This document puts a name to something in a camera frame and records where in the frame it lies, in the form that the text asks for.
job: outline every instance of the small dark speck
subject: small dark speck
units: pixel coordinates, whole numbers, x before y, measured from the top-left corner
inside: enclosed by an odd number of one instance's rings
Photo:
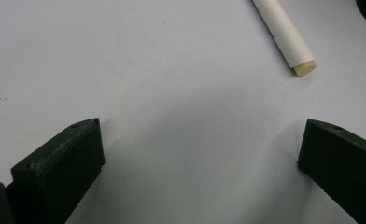
[[[2,98],[2,97],[0,97],[0,101],[4,101],[4,102],[8,102],[8,98]]]

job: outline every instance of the white cylinder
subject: white cylinder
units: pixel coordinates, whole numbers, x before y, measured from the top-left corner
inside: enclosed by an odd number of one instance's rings
[[[253,0],[289,66],[299,76],[315,69],[314,55],[278,0]]]

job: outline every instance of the tan roll end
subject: tan roll end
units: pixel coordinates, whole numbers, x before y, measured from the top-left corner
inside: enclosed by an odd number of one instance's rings
[[[302,63],[295,67],[292,67],[291,70],[297,76],[302,77],[302,76],[307,75],[308,73],[314,71],[314,69],[316,67],[317,67],[317,64],[315,63],[315,61],[311,61],[308,63]]]

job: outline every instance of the white surface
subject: white surface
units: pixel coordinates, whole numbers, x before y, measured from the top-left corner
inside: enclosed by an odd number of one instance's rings
[[[366,139],[366,20],[281,4],[317,56],[305,77],[251,0],[0,1],[0,181],[99,117],[106,165],[69,224],[355,223],[296,162],[307,119]]]
[[[253,0],[290,67],[315,59],[278,0]]]

